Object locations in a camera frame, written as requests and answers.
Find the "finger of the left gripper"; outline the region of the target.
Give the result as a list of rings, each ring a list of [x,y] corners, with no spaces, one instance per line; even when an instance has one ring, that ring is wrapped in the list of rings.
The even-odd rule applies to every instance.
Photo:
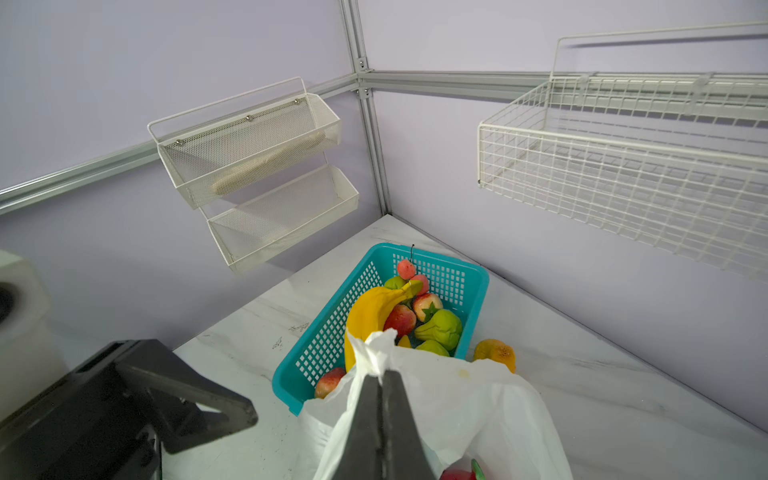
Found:
[[[136,431],[146,425],[176,454],[258,423],[248,398],[202,376],[156,339],[113,342],[77,367],[89,398]]]

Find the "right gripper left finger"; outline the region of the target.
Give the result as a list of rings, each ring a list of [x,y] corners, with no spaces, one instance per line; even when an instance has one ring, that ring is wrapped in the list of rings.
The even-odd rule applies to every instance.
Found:
[[[362,384],[341,459],[333,480],[383,478],[382,394],[379,380],[367,376]]]

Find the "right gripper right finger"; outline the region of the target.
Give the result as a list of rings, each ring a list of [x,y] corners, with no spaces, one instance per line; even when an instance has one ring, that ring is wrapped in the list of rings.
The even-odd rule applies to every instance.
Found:
[[[402,376],[393,370],[385,371],[381,381],[380,438],[383,479],[435,479]]]

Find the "orange fake pear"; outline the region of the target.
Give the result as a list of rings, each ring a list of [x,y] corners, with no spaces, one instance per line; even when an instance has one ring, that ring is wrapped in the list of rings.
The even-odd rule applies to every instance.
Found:
[[[516,354],[514,349],[497,339],[480,341],[475,347],[473,360],[491,360],[505,365],[511,373],[516,373]]]

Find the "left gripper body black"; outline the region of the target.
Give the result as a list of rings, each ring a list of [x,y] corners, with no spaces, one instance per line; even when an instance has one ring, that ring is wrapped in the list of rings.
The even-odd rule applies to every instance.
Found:
[[[157,436],[112,364],[73,371],[1,422],[3,479],[155,479]]]

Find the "white plastic bag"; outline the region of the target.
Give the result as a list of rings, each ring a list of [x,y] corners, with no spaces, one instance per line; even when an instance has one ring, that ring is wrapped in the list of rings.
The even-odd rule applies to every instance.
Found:
[[[571,468],[538,391],[490,360],[467,362],[399,347],[392,333],[352,342],[357,365],[298,417],[302,437],[293,476],[329,479],[351,435],[363,381],[400,374],[426,460],[438,475],[474,458],[489,479],[569,479]]]

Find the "pink dragon fruit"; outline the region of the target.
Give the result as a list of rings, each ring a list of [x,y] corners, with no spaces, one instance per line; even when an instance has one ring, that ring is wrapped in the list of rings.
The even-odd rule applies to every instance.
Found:
[[[470,461],[470,469],[450,468],[442,472],[440,480],[486,480],[487,477],[476,459]]]

